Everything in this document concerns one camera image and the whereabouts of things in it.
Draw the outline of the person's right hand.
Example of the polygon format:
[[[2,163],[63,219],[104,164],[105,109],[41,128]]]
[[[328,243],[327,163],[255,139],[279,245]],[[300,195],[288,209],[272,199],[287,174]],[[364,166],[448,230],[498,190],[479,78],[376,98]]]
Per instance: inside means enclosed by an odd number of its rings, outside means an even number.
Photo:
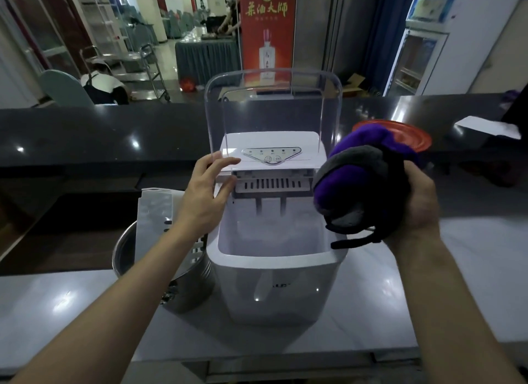
[[[415,163],[404,161],[411,191],[399,227],[384,241],[395,257],[440,241],[439,202],[434,181]]]

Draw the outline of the person's left hand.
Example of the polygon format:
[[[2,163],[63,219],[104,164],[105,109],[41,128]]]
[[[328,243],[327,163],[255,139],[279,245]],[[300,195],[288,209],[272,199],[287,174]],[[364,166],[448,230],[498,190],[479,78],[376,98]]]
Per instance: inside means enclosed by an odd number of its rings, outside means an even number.
[[[221,152],[197,160],[173,225],[182,238],[194,243],[220,223],[226,203],[215,203],[215,180],[222,169],[240,162],[240,158],[223,157]]]

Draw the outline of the clear plastic ice maker lid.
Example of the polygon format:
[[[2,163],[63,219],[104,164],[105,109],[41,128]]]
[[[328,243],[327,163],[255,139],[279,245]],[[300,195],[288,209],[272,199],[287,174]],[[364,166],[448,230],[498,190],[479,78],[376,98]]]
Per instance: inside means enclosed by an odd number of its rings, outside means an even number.
[[[342,84],[330,72],[293,68],[218,74],[204,89],[211,152],[239,172],[317,170],[338,139]]]

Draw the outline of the purple and grey cloth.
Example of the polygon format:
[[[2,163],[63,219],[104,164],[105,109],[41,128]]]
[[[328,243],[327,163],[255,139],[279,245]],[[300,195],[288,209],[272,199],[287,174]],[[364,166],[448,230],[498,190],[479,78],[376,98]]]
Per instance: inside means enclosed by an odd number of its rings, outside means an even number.
[[[340,235],[331,249],[379,243],[399,228],[411,192],[405,160],[419,161],[399,136],[381,122],[361,125],[318,169],[313,203],[326,229]]]

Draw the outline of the person's left forearm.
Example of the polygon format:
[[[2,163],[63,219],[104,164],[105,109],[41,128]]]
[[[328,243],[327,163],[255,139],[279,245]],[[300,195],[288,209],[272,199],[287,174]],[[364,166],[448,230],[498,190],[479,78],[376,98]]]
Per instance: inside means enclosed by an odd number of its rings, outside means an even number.
[[[175,224],[10,384],[120,384],[170,281],[203,235]]]

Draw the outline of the white plastic ice basket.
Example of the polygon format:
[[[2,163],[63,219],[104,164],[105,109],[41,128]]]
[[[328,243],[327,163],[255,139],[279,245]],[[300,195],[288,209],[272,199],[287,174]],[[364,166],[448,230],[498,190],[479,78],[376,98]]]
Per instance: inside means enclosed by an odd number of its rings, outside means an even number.
[[[144,188],[138,200],[134,261],[140,261],[159,238],[172,227],[177,218],[184,191],[168,188]],[[198,269],[207,263],[207,236],[196,241],[173,279]]]

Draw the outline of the stainless steel bucket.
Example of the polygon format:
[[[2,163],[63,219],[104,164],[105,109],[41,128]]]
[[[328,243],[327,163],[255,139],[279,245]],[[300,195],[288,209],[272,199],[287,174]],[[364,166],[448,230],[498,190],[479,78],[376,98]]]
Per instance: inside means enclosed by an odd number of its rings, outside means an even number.
[[[207,255],[207,235],[203,236],[185,257],[160,306],[173,314],[186,313],[202,304],[213,292],[215,279]],[[119,237],[112,252],[111,265],[119,278],[134,264],[136,251],[136,222]]]

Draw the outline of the table with grey skirt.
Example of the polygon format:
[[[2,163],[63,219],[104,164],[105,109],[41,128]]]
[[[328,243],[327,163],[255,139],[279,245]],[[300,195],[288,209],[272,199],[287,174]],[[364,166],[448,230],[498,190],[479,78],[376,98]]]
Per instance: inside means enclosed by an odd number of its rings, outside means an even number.
[[[233,36],[214,40],[177,40],[177,79],[204,86],[218,74],[241,70],[239,41]]]

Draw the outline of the steel trolley cart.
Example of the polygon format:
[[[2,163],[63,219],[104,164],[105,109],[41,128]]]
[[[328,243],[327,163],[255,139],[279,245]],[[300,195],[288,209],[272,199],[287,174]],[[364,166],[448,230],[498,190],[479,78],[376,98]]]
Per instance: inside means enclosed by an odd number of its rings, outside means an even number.
[[[162,76],[154,47],[147,43],[138,52],[110,54],[102,53],[91,45],[79,51],[80,57],[91,72],[96,64],[105,65],[110,75],[123,84],[131,84],[131,101],[158,100],[170,103],[171,96]]]

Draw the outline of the brown cardboard box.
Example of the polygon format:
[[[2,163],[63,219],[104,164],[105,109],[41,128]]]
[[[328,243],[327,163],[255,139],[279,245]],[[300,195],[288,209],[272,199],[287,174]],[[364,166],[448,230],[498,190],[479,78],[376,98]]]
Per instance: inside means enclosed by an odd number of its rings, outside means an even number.
[[[365,77],[358,73],[353,73],[342,85],[343,98],[356,98],[368,96],[369,93]]]

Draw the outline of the red standing banner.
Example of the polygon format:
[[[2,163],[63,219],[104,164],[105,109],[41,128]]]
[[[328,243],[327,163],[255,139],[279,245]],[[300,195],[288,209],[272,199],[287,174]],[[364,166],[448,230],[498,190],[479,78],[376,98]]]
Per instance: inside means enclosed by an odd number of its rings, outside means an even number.
[[[240,0],[241,55],[246,87],[291,80],[296,0]]]

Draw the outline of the teal chair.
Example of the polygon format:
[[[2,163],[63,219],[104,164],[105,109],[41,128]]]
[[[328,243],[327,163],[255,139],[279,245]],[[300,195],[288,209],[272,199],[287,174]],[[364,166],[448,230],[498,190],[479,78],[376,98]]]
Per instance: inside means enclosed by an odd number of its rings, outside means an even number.
[[[43,92],[60,107],[91,108],[90,99],[81,83],[72,75],[59,70],[46,70],[38,76]]]

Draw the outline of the red round plate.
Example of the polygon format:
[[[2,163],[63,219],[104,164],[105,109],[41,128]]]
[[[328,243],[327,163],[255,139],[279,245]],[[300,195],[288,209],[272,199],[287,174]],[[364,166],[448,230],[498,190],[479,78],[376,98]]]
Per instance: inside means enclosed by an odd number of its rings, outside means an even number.
[[[407,145],[417,153],[424,152],[432,146],[432,137],[430,134],[419,127],[399,121],[384,119],[360,121],[353,126],[351,132],[354,132],[364,126],[373,125],[379,125],[386,128],[393,134],[396,142]]]

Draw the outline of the white glass-door display fridge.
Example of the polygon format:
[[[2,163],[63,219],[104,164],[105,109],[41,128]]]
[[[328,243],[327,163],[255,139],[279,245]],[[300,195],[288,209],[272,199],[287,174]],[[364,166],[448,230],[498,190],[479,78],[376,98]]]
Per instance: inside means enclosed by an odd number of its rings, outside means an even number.
[[[466,94],[521,0],[412,0],[383,96]]]

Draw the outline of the white paper sheet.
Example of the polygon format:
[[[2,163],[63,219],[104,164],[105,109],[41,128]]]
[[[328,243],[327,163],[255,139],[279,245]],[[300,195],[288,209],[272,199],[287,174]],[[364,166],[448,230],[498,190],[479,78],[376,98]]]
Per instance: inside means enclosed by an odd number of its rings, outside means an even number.
[[[454,125],[492,136],[503,136],[514,140],[522,139],[521,132],[517,125],[507,122],[492,121],[477,116],[466,116],[455,122]]]

